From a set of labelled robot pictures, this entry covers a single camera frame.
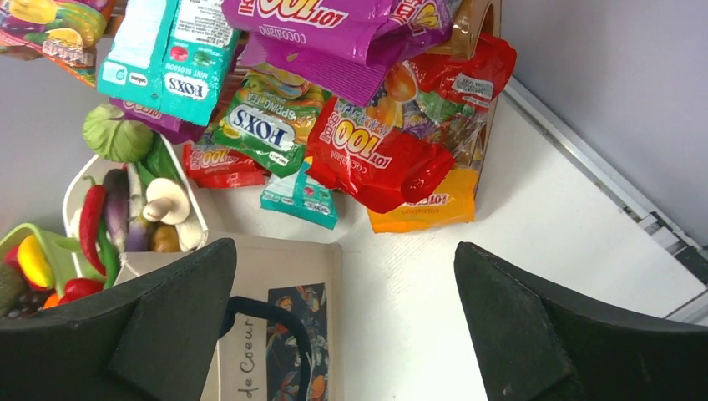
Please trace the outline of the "large purple snack bag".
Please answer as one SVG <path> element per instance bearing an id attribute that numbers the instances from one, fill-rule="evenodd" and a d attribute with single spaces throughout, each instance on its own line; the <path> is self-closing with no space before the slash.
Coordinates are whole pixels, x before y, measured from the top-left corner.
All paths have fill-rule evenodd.
<path id="1" fill-rule="evenodd" d="M 225 1 L 249 34 L 243 62 L 267 63 L 358 106 L 396 63 L 446 42 L 458 1 Z"/>

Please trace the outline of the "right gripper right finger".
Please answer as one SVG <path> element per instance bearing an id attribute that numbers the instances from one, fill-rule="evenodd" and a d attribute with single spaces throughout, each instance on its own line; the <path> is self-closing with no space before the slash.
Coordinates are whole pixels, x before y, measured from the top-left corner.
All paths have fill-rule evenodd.
<path id="1" fill-rule="evenodd" d="M 490 400 L 704 400 L 707 329 L 601 302 L 458 245 L 454 274 Z"/>

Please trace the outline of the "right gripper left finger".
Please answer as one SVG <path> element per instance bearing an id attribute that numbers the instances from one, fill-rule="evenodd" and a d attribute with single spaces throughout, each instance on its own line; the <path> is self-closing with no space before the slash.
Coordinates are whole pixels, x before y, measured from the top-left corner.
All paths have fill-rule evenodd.
<path id="1" fill-rule="evenodd" d="M 4 400 L 197 400 L 236 270 L 220 239 L 153 272 L 1 322 Z"/>

